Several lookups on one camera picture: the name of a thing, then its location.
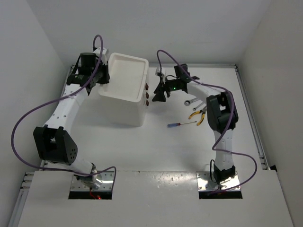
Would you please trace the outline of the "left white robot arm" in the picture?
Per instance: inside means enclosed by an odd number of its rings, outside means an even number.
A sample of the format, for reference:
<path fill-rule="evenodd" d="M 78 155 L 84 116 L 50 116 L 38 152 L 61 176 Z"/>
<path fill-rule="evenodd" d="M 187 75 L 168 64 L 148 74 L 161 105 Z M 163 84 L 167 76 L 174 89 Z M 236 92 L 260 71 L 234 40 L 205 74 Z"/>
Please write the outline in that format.
<path fill-rule="evenodd" d="M 67 78 L 64 100 L 59 101 L 54 113 L 44 126 L 36 127 L 33 132 L 40 158 L 71 170 L 76 179 L 91 189 L 102 185 L 102 176 L 96 166 L 83 159 L 70 133 L 73 121 L 83 101 L 89 96 L 96 84 L 109 82 L 107 63 L 99 58 L 102 50 L 81 53 Z"/>

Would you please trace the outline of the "yellow handled pliers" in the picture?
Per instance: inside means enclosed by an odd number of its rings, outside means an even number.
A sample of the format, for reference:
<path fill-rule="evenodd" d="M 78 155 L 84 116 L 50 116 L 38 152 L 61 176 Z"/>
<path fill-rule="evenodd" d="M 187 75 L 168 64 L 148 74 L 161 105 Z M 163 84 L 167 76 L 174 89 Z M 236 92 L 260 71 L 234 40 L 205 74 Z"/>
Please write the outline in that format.
<path fill-rule="evenodd" d="M 190 120 L 190 119 L 191 119 L 192 117 L 194 117 L 195 115 L 201 115 L 200 120 L 196 122 L 196 125 L 199 126 L 199 125 L 204 121 L 206 111 L 207 111 L 207 107 L 205 106 L 205 107 L 202 108 L 201 110 L 193 112 L 193 113 L 189 116 L 188 119 Z"/>

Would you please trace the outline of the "white drawer cabinet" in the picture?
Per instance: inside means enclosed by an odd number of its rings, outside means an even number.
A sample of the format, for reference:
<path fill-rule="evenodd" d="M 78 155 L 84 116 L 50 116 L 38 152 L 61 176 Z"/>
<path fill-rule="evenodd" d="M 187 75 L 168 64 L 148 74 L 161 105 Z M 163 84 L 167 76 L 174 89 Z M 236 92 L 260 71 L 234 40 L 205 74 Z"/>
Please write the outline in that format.
<path fill-rule="evenodd" d="M 102 113 L 111 123 L 141 127 L 149 100 L 149 90 L 145 90 L 145 84 L 149 85 L 148 60 L 115 52 L 108 67 L 110 81 L 98 90 Z"/>

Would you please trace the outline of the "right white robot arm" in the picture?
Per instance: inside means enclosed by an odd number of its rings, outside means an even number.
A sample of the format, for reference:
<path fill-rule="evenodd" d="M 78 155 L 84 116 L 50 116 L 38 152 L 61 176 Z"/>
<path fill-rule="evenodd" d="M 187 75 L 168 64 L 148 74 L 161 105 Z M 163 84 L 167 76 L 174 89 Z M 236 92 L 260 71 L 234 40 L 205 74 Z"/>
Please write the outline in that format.
<path fill-rule="evenodd" d="M 223 89 L 216 89 L 212 86 L 205 86 L 194 82 L 198 77 L 188 77 L 188 66 L 182 64 L 175 66 L 174 79 L 167 79 L 162 67 L 156 69 L 155 75 L 160 78 L 159 84 L 154 90 L 154 102 L 165 102 L 173 91 L 184 91 L 195 96 L 206 104 L 207 122 L 215 136 L 214 169 L 212 180 L 220 183 L 235 176 L 235 166 L 232 159 L 232 131 L 239 120 L 232 95 Z"/>

